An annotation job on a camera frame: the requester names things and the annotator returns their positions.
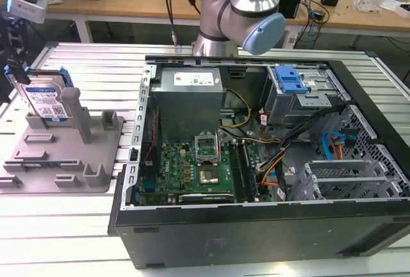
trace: wooden desk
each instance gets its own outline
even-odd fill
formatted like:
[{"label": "wooden desk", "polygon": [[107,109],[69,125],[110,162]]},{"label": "wooden desk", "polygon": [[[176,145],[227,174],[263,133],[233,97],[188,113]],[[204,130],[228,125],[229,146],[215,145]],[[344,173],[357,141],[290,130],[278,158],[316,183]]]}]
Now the wooden desk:
[{"label": "wooden desk", "polygon": [[[359,13],[353,8],[353,1],[340,0],[336,7],[327,7],[331,18],[322,32],[410,37],[408,19],[387,10]],[[200,0],[197,0],[197,5],[201,6]],[[187,0],[172,0],[172,7],[176,24],[199,25],[199,15]],[[165,0],[64,0],[63,4],[49,6],[48,12],[48,18],[75,21],[82,42],[92,42],[87,21],[169,23]],[[285,48],[293,48],[307,20],[308,13],[303,6],[295,19],[288,19]]]}]

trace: desk leg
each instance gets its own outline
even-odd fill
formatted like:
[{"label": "desk leg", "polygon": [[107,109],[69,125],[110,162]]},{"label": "desk leg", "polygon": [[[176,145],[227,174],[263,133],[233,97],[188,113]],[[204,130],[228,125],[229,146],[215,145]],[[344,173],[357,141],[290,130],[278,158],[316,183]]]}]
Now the desk leg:
[{"label": "desk leg", "polygon": [[81,43],[92,43],[93,40],[91,36],[90,26],[88,25],[88,21],[85,19],[85,17],[80,15],[78,18],[76,18],[75,22]]},{"label": "desk leg", "polygon": [[286,28],[286,36],[284,38],[282,48],[293,49],[295,47],[295,43],[299,35],[299,31],[300,31],[299,28],[294,28],[294,27]]},{"label": "desk leg", "polygon": [[357,43],[359,42],[361,38],[361,35],[355,35],[353,39],[350,41],[350,44],[348,45],[350,48],[356,48]]}]

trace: ram slot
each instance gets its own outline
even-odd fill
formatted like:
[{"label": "ram slot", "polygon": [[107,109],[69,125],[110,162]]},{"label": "ram slot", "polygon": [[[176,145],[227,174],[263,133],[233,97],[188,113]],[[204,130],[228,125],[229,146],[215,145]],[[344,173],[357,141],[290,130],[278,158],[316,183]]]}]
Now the ram slot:
[{"label": "ram slot", "polygon": [[258,187],[256,186],[256,178],[252,165],[250,164],[249,153],[246,144],[240,144],[241,160],[245,161],[246,175],[249,180],[249,186],[252,193],[252,198],[254,199],[258,193]]},{"label": "ram slot", "polygon": [[253,198],[247,177],[246,161],[243,160],[243,154],[241,154],[240,151],[236,144],[229,145],[229,157],[231,160],[236,200],[239,203],[251,202]]}]

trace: motherboard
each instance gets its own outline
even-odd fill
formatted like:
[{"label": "motherboard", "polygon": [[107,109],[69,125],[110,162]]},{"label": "motherboard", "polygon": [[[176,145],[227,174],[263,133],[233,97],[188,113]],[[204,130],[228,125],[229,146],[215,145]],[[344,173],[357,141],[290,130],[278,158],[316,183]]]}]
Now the motherboard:
[{"label": "motherboard", "polygon": [[[203,160],[205,156],[217,160]],[[256,144],[232,142],[165,142],[161,147],[160,173],[140,182],[140,204],[169,205],[180,202],[203,203],[216,197],[231,202],[253,201],[257,196]]]}]

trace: yellow wire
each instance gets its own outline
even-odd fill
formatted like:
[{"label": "yellow wire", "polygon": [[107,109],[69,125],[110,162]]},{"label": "yellow wire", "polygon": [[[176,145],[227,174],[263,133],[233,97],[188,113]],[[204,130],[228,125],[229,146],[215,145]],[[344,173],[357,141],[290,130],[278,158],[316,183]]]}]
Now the yellow wire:
[{"label": "yellow wire", "polygon": [[229,89],[229,88],[226,88],[226,90],[232,92],[241,101],[243,101],[243,103],[246,105],[246,108],[248,109],[248,116],[246,117],[245,121],[243,121],[242,123],[233,124],[233,125],[221,125],[219,127],[220,128],[240,128],[240,127],[244,126],[245,124],[247,124],[249,122],[252,110],[250,109],[250,107],[249,107],[248,103],[246,102],[246,100],[239,93],[237,93],[237,91],[234,91],[234,90]]}]

